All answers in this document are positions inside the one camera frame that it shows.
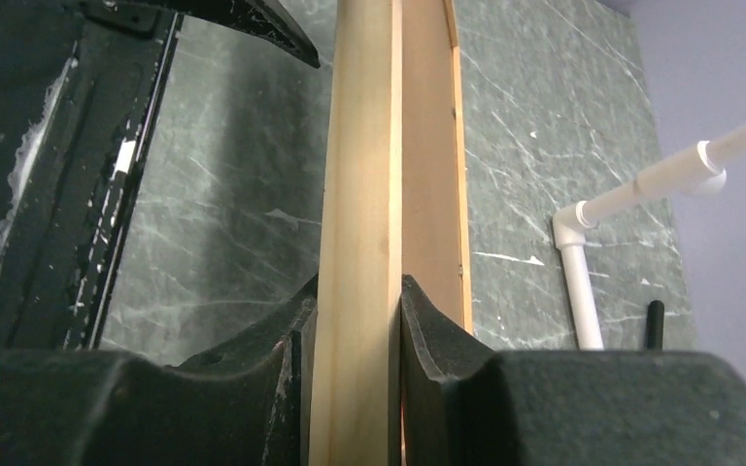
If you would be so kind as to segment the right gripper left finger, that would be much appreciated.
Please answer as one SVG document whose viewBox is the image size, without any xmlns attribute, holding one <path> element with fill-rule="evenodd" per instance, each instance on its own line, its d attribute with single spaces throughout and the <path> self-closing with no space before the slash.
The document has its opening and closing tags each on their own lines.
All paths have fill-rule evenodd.
<svg viewBox="0 0 746 466">
<path fill-rule="evenodd" d="M 316 280 L 179 366 L 0 350 L 0 465 L 303 465 Z"/>
</svg>

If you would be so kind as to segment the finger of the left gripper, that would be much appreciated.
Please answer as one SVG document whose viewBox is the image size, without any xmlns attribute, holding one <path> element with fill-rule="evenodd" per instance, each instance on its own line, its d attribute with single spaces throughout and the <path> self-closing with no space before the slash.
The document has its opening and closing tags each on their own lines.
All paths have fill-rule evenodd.
<svg viewBox="0 0 746 466">
<path fill-rule="evenodd" d="M 148 39 L 162 13 L 196 17 L 264 40 L 315 69 L 321 67 L 315 45 L 279 1 L 79 1 L 77 7 L 93 21 Z"/>
</svg>

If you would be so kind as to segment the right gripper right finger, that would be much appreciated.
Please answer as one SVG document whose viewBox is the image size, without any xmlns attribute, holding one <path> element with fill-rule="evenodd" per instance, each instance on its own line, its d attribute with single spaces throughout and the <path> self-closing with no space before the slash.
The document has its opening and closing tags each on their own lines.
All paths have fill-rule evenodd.
<svg viewBox="0 0 746 466">
<path fill-rule="evenodd" d="M 410 465 L 746 465 L 746 384 L 712 354 L 491 349 L 411 276 L 400 309 Z"/>
</svg>

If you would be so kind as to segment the wooden picture frame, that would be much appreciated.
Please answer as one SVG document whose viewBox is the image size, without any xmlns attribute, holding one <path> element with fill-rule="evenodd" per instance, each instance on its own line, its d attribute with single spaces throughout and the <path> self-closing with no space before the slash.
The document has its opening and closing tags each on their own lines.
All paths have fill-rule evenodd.
<svg viewBox="0 0 746 466">
<path fill-rule="evenodd" d="M 308 461 L 400 460 L 402 4 L 337 8 Z"/>
</svg>

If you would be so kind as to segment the brown backing board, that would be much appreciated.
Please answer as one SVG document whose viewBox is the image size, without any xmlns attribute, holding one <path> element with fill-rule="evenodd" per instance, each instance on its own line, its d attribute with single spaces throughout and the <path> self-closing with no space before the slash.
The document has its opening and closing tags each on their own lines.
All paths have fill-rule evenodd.
<svg viewBox="0 0 746 466">
<path fill-rule="evenodd" d="M 456 17 L 450 1 L 405 1 L 402 7 L 402 270 L 469 330 Z"/>
</svg>

